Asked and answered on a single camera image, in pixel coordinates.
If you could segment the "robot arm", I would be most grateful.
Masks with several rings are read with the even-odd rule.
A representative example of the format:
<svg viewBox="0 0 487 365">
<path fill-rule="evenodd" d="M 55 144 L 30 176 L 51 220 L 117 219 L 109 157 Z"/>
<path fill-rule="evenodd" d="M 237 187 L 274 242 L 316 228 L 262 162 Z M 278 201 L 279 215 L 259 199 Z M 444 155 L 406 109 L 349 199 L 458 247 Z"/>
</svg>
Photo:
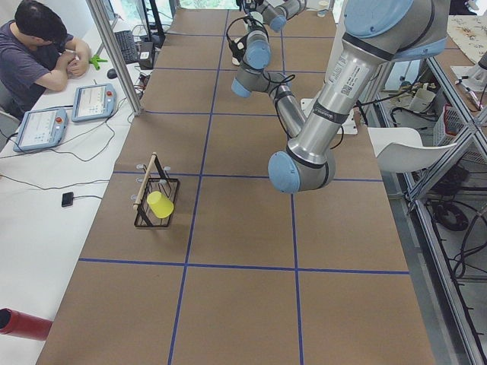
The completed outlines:
<svg viewBox="0 0 487 365">
<path fill-rule="evenodd" d="M 272 5 L 266 0 L 236 0 L 241 11 L 255 11 L 263 16 L 264 22 L 274 32 L 280 32 L 287 22 L 307 8 L 306 0 L 289 0 L 280 5 Z"/>
<path fill-rule="evenodd" d="M 268 163 L 269 179 L 284 193 L 320 189 L 335 174 L 331 143 L 377 67 L 436 56 L 447 42 L 448 1 L 349 1 L 343 11 L 342 53 L 305 114 L 288 78 L 269 72 L 269 41 L 259 24 L 231 85 L 240 97 L 268 94 L 289 135 Z"/>
</svg>

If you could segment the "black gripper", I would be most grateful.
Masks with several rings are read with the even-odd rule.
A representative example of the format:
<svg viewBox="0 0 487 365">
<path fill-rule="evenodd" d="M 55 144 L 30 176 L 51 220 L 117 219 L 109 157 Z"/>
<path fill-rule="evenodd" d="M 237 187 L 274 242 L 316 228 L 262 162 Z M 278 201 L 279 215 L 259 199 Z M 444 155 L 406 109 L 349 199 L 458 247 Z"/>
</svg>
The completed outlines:
<svg viewBox="0 0 487 365">
<path fill-rule="evenodd" d="M 237 7 L 246 14 L 256 11 L 263 4 L 263 0 L 236 0 Z"/>
<path fill-rule="evenodd" d="M 233 65 L 240 65 L 242 62 L 247 64 L 247 38 L 248 34 L 240 38 L 229 39 L 229 49 L 232 53 L 231 61 Z"/>
</svg>

